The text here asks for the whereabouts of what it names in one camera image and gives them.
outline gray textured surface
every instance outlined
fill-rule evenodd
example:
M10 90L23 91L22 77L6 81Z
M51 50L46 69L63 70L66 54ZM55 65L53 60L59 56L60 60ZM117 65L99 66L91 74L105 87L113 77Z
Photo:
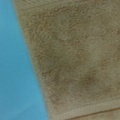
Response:
M120 97L119 7L75 0L18 10L51 114Z

